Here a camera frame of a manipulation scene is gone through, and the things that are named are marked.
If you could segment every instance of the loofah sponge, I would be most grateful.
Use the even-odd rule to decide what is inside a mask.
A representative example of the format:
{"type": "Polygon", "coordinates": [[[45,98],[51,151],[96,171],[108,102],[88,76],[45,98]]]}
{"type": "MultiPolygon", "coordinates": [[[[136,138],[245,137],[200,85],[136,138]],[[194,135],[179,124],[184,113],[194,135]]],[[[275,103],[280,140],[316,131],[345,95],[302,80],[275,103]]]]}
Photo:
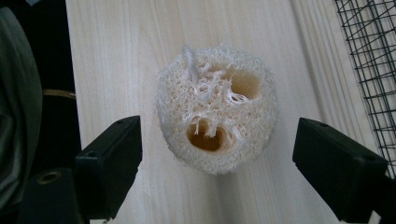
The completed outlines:
{"type": "Polygon", "coordinates": [[[256,158],[276,121],[271,73],[256,57],[223,46],[183,47],[162,71],[158,116],[175,156],[210,174],[256,158]]]}

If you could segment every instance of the loofah slice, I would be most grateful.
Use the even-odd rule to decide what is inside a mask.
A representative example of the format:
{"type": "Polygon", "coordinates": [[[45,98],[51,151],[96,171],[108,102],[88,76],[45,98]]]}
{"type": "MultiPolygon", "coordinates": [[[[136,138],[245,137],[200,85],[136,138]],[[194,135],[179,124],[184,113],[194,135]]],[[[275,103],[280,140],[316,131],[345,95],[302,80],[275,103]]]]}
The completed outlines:
{"type": "Polygon", "coordinates": [[[210,174],[256,158],[276,121],[271,73],[256,57],[223,46],[183,54],[162,71],[158,116],[175,156],[210,174]]]}

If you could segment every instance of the wire mesh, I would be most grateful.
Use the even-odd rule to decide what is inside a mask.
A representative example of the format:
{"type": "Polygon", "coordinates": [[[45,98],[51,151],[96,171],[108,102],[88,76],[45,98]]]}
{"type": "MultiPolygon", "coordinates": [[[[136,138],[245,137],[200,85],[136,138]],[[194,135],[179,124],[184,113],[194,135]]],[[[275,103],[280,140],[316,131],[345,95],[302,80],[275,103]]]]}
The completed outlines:
{"type": "Polygon", "coordinates": [[[378,151],[396,176],[396,0],[335,0],[378,151]]]}

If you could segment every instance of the wooden board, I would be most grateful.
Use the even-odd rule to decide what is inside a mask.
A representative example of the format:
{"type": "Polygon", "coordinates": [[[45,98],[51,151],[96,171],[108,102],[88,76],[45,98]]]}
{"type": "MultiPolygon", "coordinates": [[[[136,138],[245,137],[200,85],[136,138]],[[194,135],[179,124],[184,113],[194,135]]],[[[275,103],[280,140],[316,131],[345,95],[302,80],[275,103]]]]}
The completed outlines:
{"type": "Polygon", "coordinates": [[[143,161],[111,223],[338,223],[291,161],[299,117],[374,148],[332,1],[66,2],[83,147],[117,119],[142,118],[143,161]],[[163,139],[159,73],[184,44],[242,49],[275,74],[270,145],[234,173],[192,169],[163,139]]]}

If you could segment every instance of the dark object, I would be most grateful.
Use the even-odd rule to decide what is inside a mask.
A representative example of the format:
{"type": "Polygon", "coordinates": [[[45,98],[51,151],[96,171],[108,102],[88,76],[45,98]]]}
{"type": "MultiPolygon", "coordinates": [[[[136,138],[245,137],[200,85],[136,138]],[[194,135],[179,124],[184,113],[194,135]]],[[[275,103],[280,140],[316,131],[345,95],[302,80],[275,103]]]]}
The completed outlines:
{"type": "Polygon", "coordinates": [[[396,2],[335,0],[380,155],[396,177],[396,2]]]}
{"type": "Polygon", "coordinates": [[[396,223],[395,184],[374,152],[327,124],[300,119],[293,161],[338,219],[367,223],[375,210],[396,223]]]}
{"type": "Polygon", "coordinates": [[[140,117],[113,123],[76,157],[76,168],[35,175],[23,195],[19,224],[83,223],[114,218],[142,161],[140,117]]]}

